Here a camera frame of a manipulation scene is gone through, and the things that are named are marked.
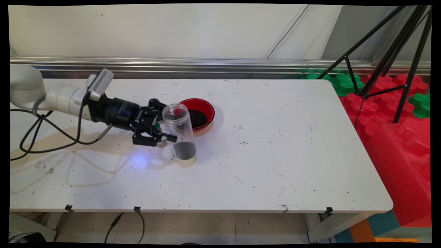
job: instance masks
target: dark granular material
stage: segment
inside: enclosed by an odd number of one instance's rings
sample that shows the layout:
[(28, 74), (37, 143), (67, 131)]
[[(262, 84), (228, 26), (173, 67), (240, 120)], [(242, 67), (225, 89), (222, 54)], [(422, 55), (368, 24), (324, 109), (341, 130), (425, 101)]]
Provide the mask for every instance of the dark granular material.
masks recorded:
[(196, 146), (193, 142), (185, 141), (173, 145), (176, 156), (179, 159), (187, 160), (196, 155)]
[(195, 109), (189, 109), (188, 112), (190, 113), (190, 120), (192, 127), (198, 128), (207, 124), (208, 119), (205, 116), (205, 114), (202, 113), (201, 111)]

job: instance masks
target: tiled floor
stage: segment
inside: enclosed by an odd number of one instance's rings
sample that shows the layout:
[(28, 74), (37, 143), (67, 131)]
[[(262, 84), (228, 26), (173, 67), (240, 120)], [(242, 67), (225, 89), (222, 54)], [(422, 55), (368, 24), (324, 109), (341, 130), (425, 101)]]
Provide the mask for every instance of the tiled floor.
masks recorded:
[[(64, 213), (57, 242), (103, 243), (119, 213)], [(146, 229), (141, 244), (307, 244), (303, 214), (142, 213)], [(108, 243), (136, 244), (142, 221), (124, 213)]]

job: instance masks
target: clear plastic container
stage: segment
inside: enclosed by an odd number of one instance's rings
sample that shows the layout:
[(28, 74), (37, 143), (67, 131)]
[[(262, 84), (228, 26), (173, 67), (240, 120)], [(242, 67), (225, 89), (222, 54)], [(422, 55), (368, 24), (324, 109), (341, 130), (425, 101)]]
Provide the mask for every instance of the clear plastic container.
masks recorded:
[(187, 107), (180, 103), (170, 104), (162, 111), (162, 117), (167, 133), (178, 137), (173, 145), (176, 156), (182, 160), (194, 157), (196, 146), (194, 145), (193, 128)]

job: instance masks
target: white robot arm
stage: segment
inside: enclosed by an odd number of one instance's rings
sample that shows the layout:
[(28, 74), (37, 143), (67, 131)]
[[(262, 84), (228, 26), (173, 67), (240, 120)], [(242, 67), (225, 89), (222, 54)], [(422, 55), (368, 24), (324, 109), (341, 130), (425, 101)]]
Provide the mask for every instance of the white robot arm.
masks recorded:
[(82, 119), (104, 122), (109, 126), (131, 130), (133, 144), (156, 146), (166, 140), (176, 142), (177, 137), (162, 133), (155, 125), (162, 121), (165, 104), (150, 99), (148, 106), (118, 98), (108, 98), (107, 89), (114, 74), (103, 69), (98, 75), (91, 75), (82, 88), (66, 84), (53, 84), (47, 90), (41, 73), (31, 66), (11, 65), (11, 103), (32, 110), (59, 111), (79, 116)]

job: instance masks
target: white table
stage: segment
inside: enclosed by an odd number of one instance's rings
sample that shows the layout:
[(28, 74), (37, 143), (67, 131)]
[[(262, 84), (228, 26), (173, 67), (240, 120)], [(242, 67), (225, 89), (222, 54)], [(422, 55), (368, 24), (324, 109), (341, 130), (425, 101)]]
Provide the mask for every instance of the white table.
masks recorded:
[[(82, 79), (45, 79), (80, 86)], [(11, 211), (323, 213), (311, 242), (331, 237), (375, 213), (392, 209), (377, 171), (332, 85), (325, 80), (115, 79), (106, 91), (147, 105), (202, 98), (214, 123), (195, 138), (190, 161), (164, 148), (132, 144), (131, 132), (112, 128), (94, 145), (75, 145), (11, 162)], [(75, 136), (78, 119), (49, 117)], [(11, 157), (35, 121), (11, 113)], [(82, 141), (103, 123), (82, 122)], [(68, 142), (44, 123), (34, 150)]]

